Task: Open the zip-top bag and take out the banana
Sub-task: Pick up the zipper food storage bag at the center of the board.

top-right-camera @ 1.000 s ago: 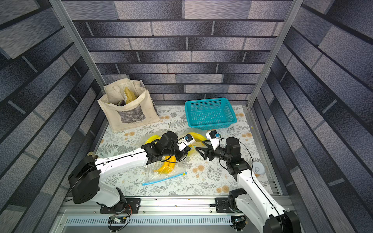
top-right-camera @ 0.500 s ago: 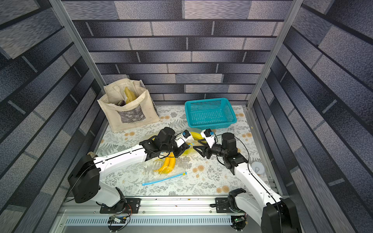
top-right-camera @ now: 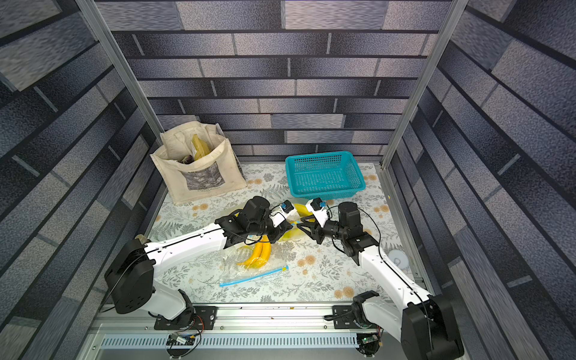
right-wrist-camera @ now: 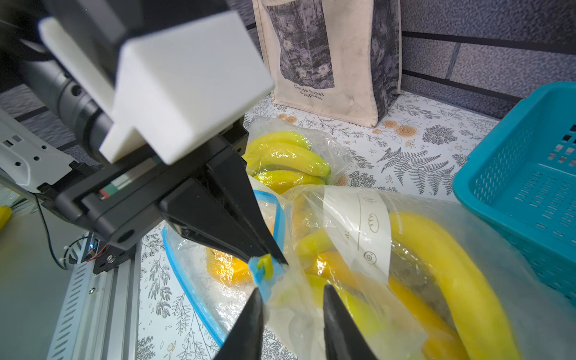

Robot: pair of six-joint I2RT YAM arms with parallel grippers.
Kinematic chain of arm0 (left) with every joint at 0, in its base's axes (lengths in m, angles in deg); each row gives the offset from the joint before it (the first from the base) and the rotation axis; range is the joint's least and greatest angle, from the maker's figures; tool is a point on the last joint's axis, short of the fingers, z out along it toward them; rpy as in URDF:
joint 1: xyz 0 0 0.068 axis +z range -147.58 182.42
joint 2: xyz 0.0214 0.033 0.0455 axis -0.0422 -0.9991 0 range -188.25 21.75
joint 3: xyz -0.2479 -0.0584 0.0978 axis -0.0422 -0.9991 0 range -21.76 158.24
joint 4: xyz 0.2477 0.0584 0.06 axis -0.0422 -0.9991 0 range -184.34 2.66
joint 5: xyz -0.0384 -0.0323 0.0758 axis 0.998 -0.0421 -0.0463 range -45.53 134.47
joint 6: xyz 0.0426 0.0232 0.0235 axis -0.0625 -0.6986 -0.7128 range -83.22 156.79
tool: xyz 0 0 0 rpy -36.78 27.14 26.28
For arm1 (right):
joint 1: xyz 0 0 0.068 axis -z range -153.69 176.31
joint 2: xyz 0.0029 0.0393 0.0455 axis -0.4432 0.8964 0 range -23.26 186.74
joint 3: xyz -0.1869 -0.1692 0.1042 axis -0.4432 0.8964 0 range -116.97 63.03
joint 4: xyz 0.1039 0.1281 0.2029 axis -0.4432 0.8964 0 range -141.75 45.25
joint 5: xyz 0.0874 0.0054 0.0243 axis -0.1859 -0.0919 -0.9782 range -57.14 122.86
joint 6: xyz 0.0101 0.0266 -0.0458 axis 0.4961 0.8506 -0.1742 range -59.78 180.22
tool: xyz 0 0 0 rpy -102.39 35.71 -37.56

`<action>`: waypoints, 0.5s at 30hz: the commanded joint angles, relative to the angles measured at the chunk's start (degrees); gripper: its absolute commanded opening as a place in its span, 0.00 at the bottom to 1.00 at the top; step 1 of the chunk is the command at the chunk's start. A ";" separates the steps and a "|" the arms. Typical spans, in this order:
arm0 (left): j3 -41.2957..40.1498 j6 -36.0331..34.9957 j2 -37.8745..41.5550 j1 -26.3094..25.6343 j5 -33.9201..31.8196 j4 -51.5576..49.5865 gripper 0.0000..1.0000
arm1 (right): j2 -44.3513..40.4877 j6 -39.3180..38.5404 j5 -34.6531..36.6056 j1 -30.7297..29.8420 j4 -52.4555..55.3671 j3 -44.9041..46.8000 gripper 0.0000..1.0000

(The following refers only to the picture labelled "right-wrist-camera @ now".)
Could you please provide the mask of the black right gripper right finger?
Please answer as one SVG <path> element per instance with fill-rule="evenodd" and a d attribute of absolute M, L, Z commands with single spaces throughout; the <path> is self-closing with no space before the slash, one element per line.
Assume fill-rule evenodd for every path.
<path fill-rule="evenodd" d="M 328 360 L 377 360 L 341 297 L 330 284 L 324 287 L 323 319 L 325 356 Z"/>

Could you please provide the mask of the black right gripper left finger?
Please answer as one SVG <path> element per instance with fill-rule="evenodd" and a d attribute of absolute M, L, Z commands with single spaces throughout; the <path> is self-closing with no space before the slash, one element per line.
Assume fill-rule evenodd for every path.
<path fill-rule="evenodd" d="M 259 360 L 265 328 L 265 305 L 254 289 L 214 360 Z"/>

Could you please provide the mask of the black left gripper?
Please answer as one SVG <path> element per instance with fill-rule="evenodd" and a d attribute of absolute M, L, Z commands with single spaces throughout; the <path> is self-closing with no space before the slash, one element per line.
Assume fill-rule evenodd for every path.
<path fill-rule="evenodd" d="M 72 161 L 68 174 L 40 181 L 37 191 L 51 212 L 116 248 L 166 221 L 181 237 L 245 262 L 269 254 L 288 264 L 245 171 L 247 140 L 240 119 L 174 165 L 145 145 L 100 170 Z"/>

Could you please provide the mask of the large yellow banana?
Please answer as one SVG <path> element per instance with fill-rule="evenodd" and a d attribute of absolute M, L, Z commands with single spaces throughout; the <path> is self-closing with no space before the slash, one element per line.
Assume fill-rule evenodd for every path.
<path fill-rule="evenodd" d="M 428 217 L 390 214 L 392 238 L 436 280 L 471 359 L 521 359 L 506 312 L 487 278 L 455 238 Z"/>

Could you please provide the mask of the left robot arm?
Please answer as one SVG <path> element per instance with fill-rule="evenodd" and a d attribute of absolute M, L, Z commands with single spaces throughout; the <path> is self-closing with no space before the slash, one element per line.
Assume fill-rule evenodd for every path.
<path fill-rule="evenodd" d="M 242 155 L 272 79 L 225 1 L 3 1 L 1 79 L 19 78 L 95 169 L 1 114 L 1 169 L 114 248 L 166 221 L 249 261 L 284 263 Z"/>

